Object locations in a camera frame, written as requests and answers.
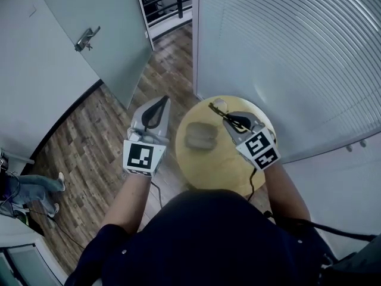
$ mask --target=round table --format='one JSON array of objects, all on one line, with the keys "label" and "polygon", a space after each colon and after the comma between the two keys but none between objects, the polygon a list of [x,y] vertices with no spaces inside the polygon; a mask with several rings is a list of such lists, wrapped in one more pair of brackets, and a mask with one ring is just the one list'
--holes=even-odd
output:
[{"label": "round table", "polygon": [[[253,103],[238,97],[212,97],[199,102],[182,119],[176,134],[176,158],[185,178],[195,188],[229,189],[246,196],[252,190],[249,177],[254,167],[245,161],[235,149],[236,145],[222,124],[222,117],[208,107],[209,103],[219,98],[227,103],[228,113],[233,111],[251,112],[275,134],[270,120]],[[185,146],[186,127],[192,122],[217,126],[218,135],[215,149],[195,150]],[[254,189],[260,188],[264,182],[264,173],[256,172],[252,180]]]}]

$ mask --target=jeans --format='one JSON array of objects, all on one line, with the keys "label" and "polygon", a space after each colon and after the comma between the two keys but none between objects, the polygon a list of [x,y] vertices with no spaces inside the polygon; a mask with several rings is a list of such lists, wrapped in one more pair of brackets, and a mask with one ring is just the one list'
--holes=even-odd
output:
[{"label": "jeans", "polygon": [[[40,201],[48,214],[55,214],[54,203],[51,201],[49,192],[62,191],[64,186],[62,182],[57,179],[53,180],[44,176],[26,175],[18,176],[20,181],[20,190],[18,194],[12,198],[13,203],[25,204],[31,201]],[[14,177],[7,179],[9,189],[14,192],[17,189],[18,181]]]}]

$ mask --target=ribbed glass panel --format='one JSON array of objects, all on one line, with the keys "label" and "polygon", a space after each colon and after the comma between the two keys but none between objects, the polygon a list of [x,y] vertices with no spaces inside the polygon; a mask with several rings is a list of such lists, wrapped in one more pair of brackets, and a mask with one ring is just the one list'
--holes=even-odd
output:
[{"label": "ribbed glass panel", "polygon": [[200,0],[198,94],[237,95],[285,161],[378,132],[381,0]]}]

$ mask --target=navy t-shirt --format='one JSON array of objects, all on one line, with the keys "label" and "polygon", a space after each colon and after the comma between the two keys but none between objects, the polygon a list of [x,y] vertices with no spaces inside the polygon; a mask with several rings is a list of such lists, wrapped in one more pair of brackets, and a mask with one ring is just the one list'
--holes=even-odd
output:
[{"label": "navy t-shirt", "polygon": [[313,228],[289,230],[234,192],[188,191],[142,232],[104,226],[65,285],[313,285],[330,250]]}]

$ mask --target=black baseboard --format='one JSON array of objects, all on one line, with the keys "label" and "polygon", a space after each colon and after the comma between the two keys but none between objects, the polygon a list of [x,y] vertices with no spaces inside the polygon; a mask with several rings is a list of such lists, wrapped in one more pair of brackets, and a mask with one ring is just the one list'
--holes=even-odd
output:
[{"label": "black baseboard", "polygon": [[158,36],[152,38],[152,41],[156,41],[156,40],[158,40],[160,37],[163,37],[164,35],[166,35],[166,34],[168,34],[168,33],[170,33],[170,32],[173,32],[174,30],[177,30],[177,29],[181,28],[182,26],[184,26],[184,25],[186,25],[186,24],[188,24],[188,23],[190,23],[190,22],[192,22],[192,19],[189,19],[188,21],[185,21],[185,22],[179,24],[178,26],[174,26],[174,27],[172,27],[171,29],[165,31],[164,33],[162,33],[162,34],[160,34],[160,35],[158,35]]},{"label": "black baseboard", "polygon": [[[67,117],[85,100],[88,98],[88,96],[93,93],[96,89],[98,89],[103,84],[103,81],[99,79],[94,85],[92,85],[87,91],[85,91],[84,94],[82,94],[74,103],[71,105],[68,110],[65,111],[65,113],[55,122],[53,127],[49,130],[49,132],[43,137],[40,144],[37,146],[33,154],[30,156],[32,160],[36,160],[37,155],[40,153],[40,151],[44,148],[45,144],[48,142],[50,137],[53,135],[53,133],[61,126],[62,123],[67,119]],[[23,171],[21,172],[22,175],[28,175],[28,173],[31,171],[33,165],[32,164],[26,164]]]}]

